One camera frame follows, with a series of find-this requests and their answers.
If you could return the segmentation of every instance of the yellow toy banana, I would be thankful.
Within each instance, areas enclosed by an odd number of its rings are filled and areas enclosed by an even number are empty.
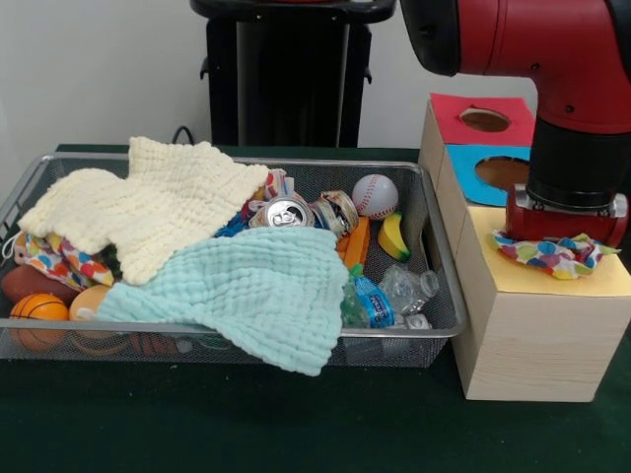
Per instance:
[[[399,261],[407,261],[410,257],[410,250],[405,246],[401,236],[401,219],[403,214],[394,212],[384,220],[382,228],[379,230],[377,241],[384,251]]]

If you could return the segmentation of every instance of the orange block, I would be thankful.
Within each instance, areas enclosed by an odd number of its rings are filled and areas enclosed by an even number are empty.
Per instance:
[[[371,242],[371,228],[368,217],[360,217],[359,226],[349,236],[337,243],[337,254],[350,270],[356,264],[364,265],[368,246]]]

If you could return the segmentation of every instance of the orange basketball toy ball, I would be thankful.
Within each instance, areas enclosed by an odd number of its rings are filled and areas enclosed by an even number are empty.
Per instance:
[[[68,308],[60,298],[50,294],[33,294],[19,301],[11,310],[11,318],[36,320],[68,320]],[[13,339],[27,350],[45,352],[61,343],[64,331],[14,328]]]

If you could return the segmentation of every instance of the cream washcloth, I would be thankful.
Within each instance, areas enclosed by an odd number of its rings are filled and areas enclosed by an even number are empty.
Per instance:
[[[80,169],[55,182],[19,222],[96,254],[113,243],[125,282],[147,283],[171,255],[214,235],[267,178],[203,142],[129,140],[129,176]]]

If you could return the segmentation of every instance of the light blue washcloth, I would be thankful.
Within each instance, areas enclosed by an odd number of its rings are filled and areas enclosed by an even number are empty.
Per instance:
[[[206,239],[144,286],[115,284],[97,319],[205,325],[270,365],[318,375],[342,327],[348,271],[335,244],[298,227]]]

